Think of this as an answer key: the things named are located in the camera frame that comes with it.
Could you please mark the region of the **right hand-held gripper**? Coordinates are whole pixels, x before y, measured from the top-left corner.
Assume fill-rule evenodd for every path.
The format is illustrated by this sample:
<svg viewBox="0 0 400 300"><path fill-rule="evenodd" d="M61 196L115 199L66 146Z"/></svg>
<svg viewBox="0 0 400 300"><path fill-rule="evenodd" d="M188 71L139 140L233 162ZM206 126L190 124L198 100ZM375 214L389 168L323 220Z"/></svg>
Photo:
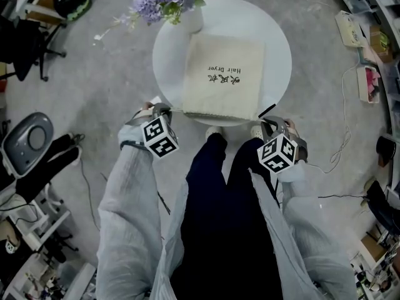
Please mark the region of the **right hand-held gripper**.
<svg viewBox="0 0 400 300"><path fill-rule="evenodd" d="M262 111L261 131L264 140L263 146L257 150L261 165L274 174L282 173L295 164L297 142L289 133L288 124L284 119L276 116L266 116L276 104L272 104Z"/></svg>

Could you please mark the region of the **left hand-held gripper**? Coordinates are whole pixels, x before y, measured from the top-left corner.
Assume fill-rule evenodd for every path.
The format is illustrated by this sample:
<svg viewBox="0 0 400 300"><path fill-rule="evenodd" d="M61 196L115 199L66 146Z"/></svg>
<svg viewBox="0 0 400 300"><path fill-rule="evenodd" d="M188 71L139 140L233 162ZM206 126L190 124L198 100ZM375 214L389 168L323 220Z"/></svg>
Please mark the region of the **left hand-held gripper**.
<svg viewBox="0 0 400 300"><path fill-rule="evenodd" d="M171 108L157 103L152 107L151 120L142 124L145 148L157 159L179 150L178 138L170 126L171 118Z"/></svg>

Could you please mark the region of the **person's right hand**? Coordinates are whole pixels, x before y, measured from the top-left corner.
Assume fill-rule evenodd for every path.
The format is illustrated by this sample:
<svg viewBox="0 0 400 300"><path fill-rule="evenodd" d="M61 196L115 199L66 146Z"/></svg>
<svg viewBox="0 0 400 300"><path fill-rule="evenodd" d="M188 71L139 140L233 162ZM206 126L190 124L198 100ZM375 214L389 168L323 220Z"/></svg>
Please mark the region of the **person's right hand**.
<svg viewBox="0 0 400 300"><path fill-rule="evenodd" d="M286 126L287 126L288 133L293 135L293 136L298 137L299 134L298 134L298 132L296 130L296 126L295 126L294 122L291 119L285 119L285 123L286 123Z"/></svg>

